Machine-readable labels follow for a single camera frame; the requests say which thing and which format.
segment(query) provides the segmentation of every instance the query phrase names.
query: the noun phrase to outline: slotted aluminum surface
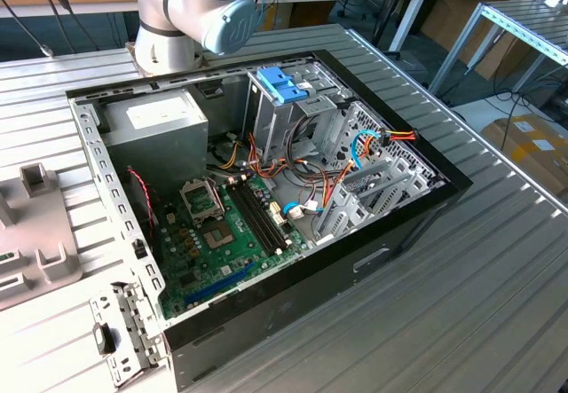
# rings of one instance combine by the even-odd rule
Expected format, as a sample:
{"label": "slotted aluminum surface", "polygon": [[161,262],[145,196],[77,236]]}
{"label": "slotted aluminum surface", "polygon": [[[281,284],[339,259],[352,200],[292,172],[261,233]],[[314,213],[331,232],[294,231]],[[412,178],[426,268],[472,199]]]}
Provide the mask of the slotted aluminum surface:
{"label": "slotted aluminum surface", "polygon": [[[475,183],[412,250],[191,391],[556,391],[568,374],[565,208],[338,26],[255,35],[228,60],[310,49],[331,51]],[[86,272],[0,313],[11,391],[113,391],[87,302],[128,271],[63,90],[137,76],[126,51],[0,65],[0,178],[27,161],[58,171]],[[173,376],[159,369],[127,390],[173,392]]]}
{"label": "slotted aluminum surface", "polygon": [[556,63],[568,63],[568,12],[539,0],[483,4],[481,14]]}

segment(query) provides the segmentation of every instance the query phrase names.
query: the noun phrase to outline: metal bracket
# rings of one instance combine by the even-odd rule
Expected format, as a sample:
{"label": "metal bracket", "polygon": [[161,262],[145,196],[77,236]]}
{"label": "metal bracket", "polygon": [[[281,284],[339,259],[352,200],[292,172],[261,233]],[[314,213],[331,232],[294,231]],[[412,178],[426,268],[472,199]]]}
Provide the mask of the metal bracket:
{"label": "metal bracket", "polygon": [[89,300],[99,354],[116,387],[167,357],[162,331],[139,283],[115,284]]}

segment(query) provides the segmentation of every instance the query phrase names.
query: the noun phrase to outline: metal shelf frame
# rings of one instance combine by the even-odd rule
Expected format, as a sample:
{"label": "metal shelf frame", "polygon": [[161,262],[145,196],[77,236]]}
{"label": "metal shelf frame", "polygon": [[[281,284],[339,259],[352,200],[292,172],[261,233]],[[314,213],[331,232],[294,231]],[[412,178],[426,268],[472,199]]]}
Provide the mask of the metal shelf frame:
{"label": "metal shelf frame", "polygon": [[469,61],[470,67],[483,57],[500,29],[510,32],[540,52],[540,56],[513,91],[523,86],[545,58],[550,58],[562,66],[568,64],[568,12],[551,9],[540,0],[480,3],[430,84],[428,88],[430,93],[438,92],[482,18],[490,20],[494,26]]}

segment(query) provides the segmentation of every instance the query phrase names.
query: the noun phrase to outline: white robotic arm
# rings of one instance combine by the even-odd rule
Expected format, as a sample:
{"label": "white robotic arm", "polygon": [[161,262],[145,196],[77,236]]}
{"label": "white robotic arm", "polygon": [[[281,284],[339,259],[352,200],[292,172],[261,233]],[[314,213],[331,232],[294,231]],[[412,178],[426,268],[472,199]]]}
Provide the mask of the white robotic arm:
{"label": "white robotic arm", "polygon": [[150,75],[196,67],[195,42],[217,54],[237,51],[257,24],[254,0],[138,0],[138,11],[135,56]]}

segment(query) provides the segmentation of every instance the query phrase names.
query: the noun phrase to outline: connector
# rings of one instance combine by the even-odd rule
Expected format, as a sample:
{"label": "connector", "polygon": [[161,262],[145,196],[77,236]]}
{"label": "connector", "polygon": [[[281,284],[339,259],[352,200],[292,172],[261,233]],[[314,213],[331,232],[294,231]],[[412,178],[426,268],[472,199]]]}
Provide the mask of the connector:
{"label": "connector", "polygon": [[391,143],[391,134],[385,128],[379,129],[379,145],[386,147]]}
{"label": "connector", "polygon": [[288,212],[288,218],[291,218],[292,220],[297,220],[298,218],[302,218],[303,216],[304,212],[302,211],[302,208],[299,205],[293,207]]}

